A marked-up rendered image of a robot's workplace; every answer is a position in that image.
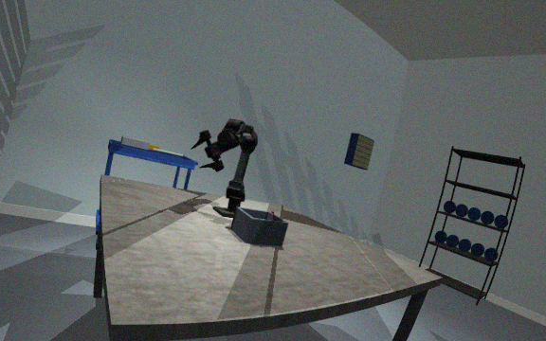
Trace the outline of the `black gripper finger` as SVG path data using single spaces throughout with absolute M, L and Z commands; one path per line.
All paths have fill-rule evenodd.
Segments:
M 202 144 L 202 143 L 204 143 L 204 142 L 206 142 L 206 141 L 205 141 L 205 140 L 202 141 L 201 137 L 199 137 L 199 141 L 198 141 L 191 149 L 196 148 L 197 146 L 199 146 L 200 144 Z
M 213 163 L 214 163 L 214 162 L 209 163 L 209 164 L 204 165 L 204 166 L 201 166 L 201 167 L 199 167 L 199 168 L 212 168 L 212 169 L 214 170 Z

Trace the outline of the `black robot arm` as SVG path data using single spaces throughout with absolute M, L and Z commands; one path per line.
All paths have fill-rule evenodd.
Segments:
M 243 133 L 249 133 L 251 136 L 243 135 Z M 213 143 L 205 148 L 208 158 L 211 157 L 213 161 L 220 159 L 220 154 L 224 152 L 219 147 L 221 144 L 225 145 L 228 150 L 240 145 L 242 150 L 234 178 L 228 182 L 227 187 L 227 199 L 229 199 L 229 202 L 225 210 L 235 212 L 236 207 L 240 207 L 241 202 L 245 201 L 243 180 L 249 156 L 258 144 L 258 136 L 252 126 L 245 125 L 242 120 L 230 118 L 222 132 L 217 136 L 217 141 L 218 143 Z

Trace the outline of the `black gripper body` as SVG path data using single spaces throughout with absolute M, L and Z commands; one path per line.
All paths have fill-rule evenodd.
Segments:
M 210 141 L 211 135 L 209 133 L 209 130 L 201 131 L 200 132 L 200 137 L 201 137 L 202 141 L 205 140 L 207 142 L 208 146 L 211 145 L 211 141 Z M 221 150 L 223 149 L 224 152 L 228 151 L 228 148 L 223 144 L 219 145 L 219 147 L 220 147 Z M 225 166 L 224 166 L 222 160 L 219 161 L 219 159 L 217 159 L 217 160 L 214 161 L 213 167 L 214 167 L 215 171 L 217 172 L 217 171 L 221 171 Z

